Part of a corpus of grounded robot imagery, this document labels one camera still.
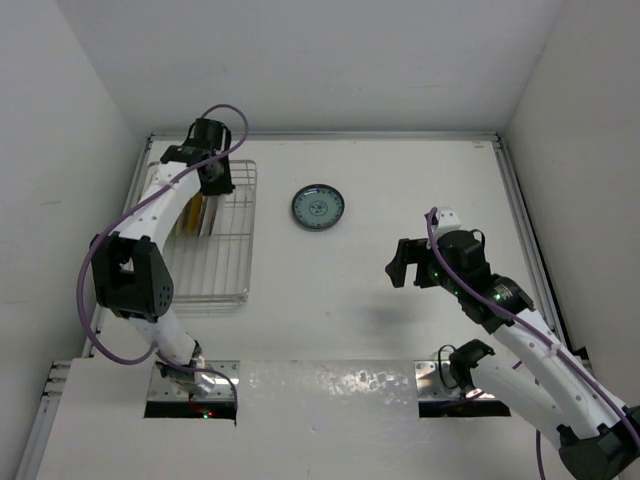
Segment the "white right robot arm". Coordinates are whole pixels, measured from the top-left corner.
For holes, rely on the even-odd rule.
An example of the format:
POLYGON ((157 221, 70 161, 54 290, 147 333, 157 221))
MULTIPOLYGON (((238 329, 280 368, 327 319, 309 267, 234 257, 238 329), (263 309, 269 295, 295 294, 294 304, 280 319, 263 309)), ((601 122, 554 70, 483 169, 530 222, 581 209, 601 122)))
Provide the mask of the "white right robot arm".
POLYGON ((416 265, 414 284, 441 287, 464 314, 510 350, 533 375, 501 365, 481 340, 455 348, 448 373, 461 392, 496 396, 540 432, 576 479, 614 479, 639 458, 639 409, 607 392, 548 329, 532 299, 512 279, 492 272, 473 232, 435 243, 401 239, 385 272, 396 288, 416 265))

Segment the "white plate orange sunburst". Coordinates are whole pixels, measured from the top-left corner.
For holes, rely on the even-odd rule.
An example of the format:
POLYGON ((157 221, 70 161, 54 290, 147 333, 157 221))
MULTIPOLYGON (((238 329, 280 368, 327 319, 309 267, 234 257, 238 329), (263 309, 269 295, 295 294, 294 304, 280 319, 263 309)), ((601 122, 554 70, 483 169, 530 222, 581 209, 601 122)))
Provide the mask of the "white plate orange sunburst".
POLYGON ((212 236, 216 227, 216 220, 223 212, 225 206, 224 196, 211 196, 207 199, 208 235, 212 236))

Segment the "teal blue patterned plate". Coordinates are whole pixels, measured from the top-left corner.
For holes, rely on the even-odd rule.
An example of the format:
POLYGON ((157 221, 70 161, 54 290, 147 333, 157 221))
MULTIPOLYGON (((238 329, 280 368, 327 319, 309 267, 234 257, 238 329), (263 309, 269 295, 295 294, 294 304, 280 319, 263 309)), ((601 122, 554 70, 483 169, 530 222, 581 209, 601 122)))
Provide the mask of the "teal blue patterned plate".
POLYGON ((298 190, 291 200, 295 223, 309 231, 324 231, 336 225, 346 210, 346 201, 334 187, 316 183, 298 190))

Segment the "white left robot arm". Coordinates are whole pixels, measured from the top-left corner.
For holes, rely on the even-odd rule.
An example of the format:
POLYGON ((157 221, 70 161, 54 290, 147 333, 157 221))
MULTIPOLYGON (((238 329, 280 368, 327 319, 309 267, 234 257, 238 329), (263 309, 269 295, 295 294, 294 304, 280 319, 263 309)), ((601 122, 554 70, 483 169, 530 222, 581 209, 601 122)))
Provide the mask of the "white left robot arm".
POLYGON ((174 281, 163 249, 185 207, 197 195, 233 192, 231 133, 221 122, 198 118, 180 145, 152 167, 134 213, 100 243, 92 259, 97 301, 125 319, 153 348, 162 377, 189 397, 205 398, 215 381, 205 372, 199 343, 171 308, 174 281))

